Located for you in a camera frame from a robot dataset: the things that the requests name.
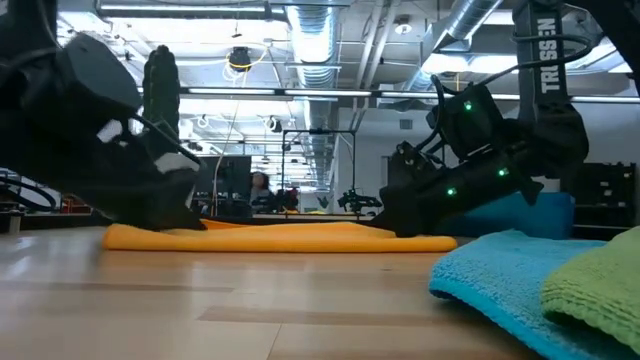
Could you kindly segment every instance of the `person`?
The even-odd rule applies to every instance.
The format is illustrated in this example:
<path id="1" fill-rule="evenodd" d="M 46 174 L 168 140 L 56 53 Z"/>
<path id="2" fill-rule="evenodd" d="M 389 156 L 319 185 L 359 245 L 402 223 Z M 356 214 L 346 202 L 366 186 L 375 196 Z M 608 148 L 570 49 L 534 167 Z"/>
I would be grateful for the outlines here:
<path id="1" fill-rule="evenodd" d="M 269 190 L 269 175 L 259 171 L 251 174 L 251 198 L 249 204 L 251 204 L 253 213 L 268 210 L 272 197 L 273 193 Z"/>

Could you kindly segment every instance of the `computer monitor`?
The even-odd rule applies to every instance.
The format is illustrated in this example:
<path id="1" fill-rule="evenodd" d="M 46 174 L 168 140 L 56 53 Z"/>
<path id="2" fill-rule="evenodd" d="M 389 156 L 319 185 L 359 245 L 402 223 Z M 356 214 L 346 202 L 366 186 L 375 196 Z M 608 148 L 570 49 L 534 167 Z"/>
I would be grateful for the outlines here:
<path id="1" fill-rule="evenodd" d="M 196 192 L 213 192 L 213 178 L 219 156 L 203 156 L 200 160 L 206 165 L 198 176 Z M 251 197 L 251 156 L 225 156 L 218 168 L 219 193 L 240 194 L 243 199 Z"/>

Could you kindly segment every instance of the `blue towel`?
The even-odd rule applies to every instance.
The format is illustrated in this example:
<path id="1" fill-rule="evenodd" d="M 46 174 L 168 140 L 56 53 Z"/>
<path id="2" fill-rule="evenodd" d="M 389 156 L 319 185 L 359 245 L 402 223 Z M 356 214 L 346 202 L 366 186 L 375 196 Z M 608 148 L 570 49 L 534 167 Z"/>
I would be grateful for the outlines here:
<path id="1" fill-rule="evenodd" d="M 481 311 L 531 349 L 551 359 L 637 359 L 612 337 L 579 323 L 542 316 L 540 289 L 560 265 L 604 241 L 531 238 L 518 231 L 486 235 L 444 256 L 429 291 Z"/>

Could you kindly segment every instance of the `orange mat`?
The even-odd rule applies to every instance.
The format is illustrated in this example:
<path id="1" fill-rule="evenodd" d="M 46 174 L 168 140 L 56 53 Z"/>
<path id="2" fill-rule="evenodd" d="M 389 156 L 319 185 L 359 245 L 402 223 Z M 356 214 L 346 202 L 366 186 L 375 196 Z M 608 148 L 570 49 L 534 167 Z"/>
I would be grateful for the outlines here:
<path id="1" fill-rule="evenodd" d="M 102 245 L 109 250 L 283 253 L 445 252 L 457 246 L 451 237 L 399 239 L 391 231 L 353 223 L 246 226 L 203 222 L 209 230 L 153 232 L 111 225 Z"/>

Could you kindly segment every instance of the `green towel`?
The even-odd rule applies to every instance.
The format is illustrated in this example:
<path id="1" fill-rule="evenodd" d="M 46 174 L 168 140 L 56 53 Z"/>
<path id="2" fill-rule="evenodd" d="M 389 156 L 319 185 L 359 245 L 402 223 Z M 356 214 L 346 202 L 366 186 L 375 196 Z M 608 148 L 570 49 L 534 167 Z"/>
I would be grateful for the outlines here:
<path id="1" fill-rule="evenodd" d="M 582 320 L 640 354 L 640 227 L 561 266 L 541 301 L 548 319 Z"/>

